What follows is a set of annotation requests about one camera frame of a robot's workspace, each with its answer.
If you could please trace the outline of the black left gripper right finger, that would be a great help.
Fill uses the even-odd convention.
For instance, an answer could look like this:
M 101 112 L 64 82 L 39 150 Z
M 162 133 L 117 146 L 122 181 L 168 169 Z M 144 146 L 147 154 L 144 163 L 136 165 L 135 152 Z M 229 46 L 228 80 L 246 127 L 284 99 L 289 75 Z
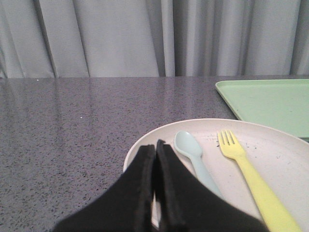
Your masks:
M 161 232 L 266 232 L 258 219 L 233 207 L 201 184 L 170 145 L 158 140 L 154 192 L 161 205 Z

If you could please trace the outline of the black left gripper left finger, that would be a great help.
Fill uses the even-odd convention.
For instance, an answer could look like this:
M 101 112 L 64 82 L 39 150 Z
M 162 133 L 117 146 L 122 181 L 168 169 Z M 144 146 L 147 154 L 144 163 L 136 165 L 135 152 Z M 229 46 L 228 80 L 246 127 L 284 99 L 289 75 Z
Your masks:
M 139 147 L 133 161 L 103 195 L 59 222 L 56 232 L 150 232 L 154 145 Z

